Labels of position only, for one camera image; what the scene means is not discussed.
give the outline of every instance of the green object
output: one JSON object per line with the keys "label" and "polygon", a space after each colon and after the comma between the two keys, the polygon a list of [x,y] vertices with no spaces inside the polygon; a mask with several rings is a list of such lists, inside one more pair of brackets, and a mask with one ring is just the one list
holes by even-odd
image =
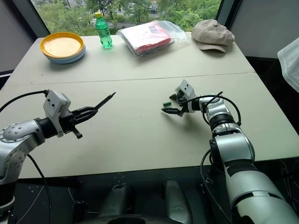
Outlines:
{"label": "green object", "polygon": [[170,101],[165,102],[165,103],[163,103],[163,106],[171,106],[171,102]]}
{"label": "green object", "polygon": [[95,17],[97,18],[95,27],[99,33],[101,44],[104,48],[109,49],[112,47],[112,39],[110,36],[108,24],[103,19],[102,13],[96,12]]}

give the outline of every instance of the window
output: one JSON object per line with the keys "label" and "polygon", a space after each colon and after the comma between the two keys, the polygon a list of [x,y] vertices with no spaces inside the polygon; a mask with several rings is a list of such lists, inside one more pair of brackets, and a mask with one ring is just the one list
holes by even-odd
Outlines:
{"label": "window", "polygon": [[94,12],[101,11],[111,34],[152,20],[168,20],[191,31],[201,20],[215,19],[221,0],[31,0],[51,33],[97,35]]}

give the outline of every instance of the yellow plate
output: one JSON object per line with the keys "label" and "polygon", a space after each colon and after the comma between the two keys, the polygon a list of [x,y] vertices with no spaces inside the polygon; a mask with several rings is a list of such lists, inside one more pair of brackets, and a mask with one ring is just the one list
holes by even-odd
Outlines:
{"label": "yellow plate", "polygon": [[76,55],[84,47],[84,42],[76,34],[59,32],[46,36],[41,42],[42,52],[52,58],[65,58]]}

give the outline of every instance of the beige cap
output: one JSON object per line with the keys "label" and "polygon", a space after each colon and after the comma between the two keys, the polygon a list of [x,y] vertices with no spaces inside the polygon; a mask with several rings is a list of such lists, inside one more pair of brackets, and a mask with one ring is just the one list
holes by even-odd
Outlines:
{"label": "beige cap", "polygon": [[214,49],[224,53],[228,46],[235,41],[235,36],[216,20],[198,22],[193,28],[191,36],[198,41],[199,49]]}

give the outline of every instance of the white cloth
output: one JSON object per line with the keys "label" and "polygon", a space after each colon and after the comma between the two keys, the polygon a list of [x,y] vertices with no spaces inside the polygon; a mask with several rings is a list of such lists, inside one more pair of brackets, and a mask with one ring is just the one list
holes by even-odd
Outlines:
{"label": "white cloth", "polygon": [[282,76],[286,82],[299,92],[299,38],[277,53]]}

